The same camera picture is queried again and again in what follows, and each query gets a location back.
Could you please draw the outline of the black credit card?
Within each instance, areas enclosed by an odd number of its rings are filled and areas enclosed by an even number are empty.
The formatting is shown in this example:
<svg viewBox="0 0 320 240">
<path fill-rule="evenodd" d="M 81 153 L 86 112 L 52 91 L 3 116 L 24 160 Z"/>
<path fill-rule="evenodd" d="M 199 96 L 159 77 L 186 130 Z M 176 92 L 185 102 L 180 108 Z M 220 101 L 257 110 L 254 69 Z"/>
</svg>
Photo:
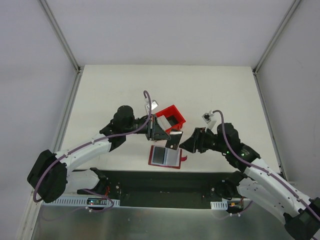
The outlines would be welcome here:
<svg viewBox="0 0 320 240">
<path fill-rule="evenodd" d="M 177 150 L 182 138 L 183 132 L 180 130 L 172 130 L 169 133 L 170 139 L 166 141 L 165 147 L 172 150 Z"/>
<path fill-rule="evenodd" d="M 163 147 L 155 146 L 153 148 L 152 162 L 162 165 L 164 163 L 166 149 Z"/>
</svg>

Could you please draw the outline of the red plastic bin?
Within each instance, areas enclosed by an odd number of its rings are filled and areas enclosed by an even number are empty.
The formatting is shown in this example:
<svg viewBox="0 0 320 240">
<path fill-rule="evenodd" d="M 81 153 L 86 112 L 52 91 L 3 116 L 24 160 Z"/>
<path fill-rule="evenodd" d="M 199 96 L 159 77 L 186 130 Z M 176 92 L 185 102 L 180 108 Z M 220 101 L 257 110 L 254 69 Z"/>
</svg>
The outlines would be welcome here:
<svg viewBox="0 0 320 240">
<path fill-rule="evenodd" d="M 174 104 L 161 111 L 158 111 L 155 115 L 157 117 L 164 115 L 167 118 L 167 120 L 171 124 L 171 128 L 166 130 L 168 134 L 172 130 L 180 131 L 183 127 L 183 124 L 186 122 L 186 120 Z"/>
</svg>

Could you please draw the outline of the red leather card holder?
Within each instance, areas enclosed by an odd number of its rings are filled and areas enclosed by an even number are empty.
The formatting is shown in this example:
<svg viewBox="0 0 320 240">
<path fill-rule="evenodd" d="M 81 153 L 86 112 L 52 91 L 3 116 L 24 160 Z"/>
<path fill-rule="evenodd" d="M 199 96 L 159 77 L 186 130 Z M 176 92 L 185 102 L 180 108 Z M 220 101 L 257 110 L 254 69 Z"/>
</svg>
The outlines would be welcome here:
<svg viewBox="0 0 320 240">
<path fill-rule="evenodd" d="M 165 148 L 165 155 L 164 155 L 164 163 L 163 164 L 153 163 L 154 147 Z M 148 165 L 156 166 L 156 167 L 163 167 L 163 168 L 180 169 L 182 162 L 185 162 L 187 159 L 188 159 L 188 156 L 183 155 L 183 151 L 180 148 L 178 148 L 177 150 L 173 150 L 173 149 L 169 149 L 169 148 L 166 148 L 163 146 L 152 145 L 150 148 Z"/>
</svg>

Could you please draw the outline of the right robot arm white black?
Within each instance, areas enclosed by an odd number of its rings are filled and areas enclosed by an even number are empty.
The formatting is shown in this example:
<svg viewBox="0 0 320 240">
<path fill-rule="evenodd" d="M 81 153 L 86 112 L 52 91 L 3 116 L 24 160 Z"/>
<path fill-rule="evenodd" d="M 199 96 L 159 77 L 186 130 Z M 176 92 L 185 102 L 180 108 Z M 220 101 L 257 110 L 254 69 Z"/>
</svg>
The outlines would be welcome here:
<svg viewBox="0 0 320 240">
<path fill-rule="evenodd" d="M 221 153 L 236 168 L 226 180 L 230 197 L 241 195 L 275 216 L 295 240 L 312 240 L 320 229 L 320 199 L 302 193 L 272 170 L 260 155 L 241 142 L 231 123 L 219 124 L 213 133 L 195 128 L 180 148 L 190 153 L 212 150 Z"/>
</svg>

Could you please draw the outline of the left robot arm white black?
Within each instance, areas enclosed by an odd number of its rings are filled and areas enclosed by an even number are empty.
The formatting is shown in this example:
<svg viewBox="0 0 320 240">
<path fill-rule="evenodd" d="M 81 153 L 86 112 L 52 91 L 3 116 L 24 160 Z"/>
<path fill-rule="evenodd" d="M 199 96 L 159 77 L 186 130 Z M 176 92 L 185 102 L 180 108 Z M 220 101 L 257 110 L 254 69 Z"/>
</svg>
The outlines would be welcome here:
<svg viewBox="0 0 320 240">
<path fill-rule="evenodd" d="M 34 196 L 40 196 L 33 200 L 36 203 L 51 203 L 65 192 L 107 195 L 108 180 L 100 170 L 91 167 L 76 171 L 76 168 L 120 147 L 126 136 L 131 134 L 143 134 L 149 141 L 167 141 L 171 138 L 159 125 L 156 115 L 135 118 L 130 106 L 120 106 L 109 124 L 88 142 L 71 150 L 51 152 L 47 149 L 39 154 L 27 177 Z"/>
</svg>

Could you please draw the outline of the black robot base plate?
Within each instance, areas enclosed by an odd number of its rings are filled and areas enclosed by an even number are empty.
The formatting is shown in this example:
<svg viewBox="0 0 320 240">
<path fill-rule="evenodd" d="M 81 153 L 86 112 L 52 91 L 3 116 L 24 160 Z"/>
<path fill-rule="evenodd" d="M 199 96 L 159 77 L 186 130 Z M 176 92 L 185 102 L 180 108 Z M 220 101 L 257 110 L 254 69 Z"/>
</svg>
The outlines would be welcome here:
<svg viewBox="0 0 320 240">
<path fill-rule="evenodd" d="M 236 172 L 93 171 L 97 186 L 88 190 L 120 200 L 122 207 L 210 209 L 210 202 L 239 199 Z"/>
</svg>

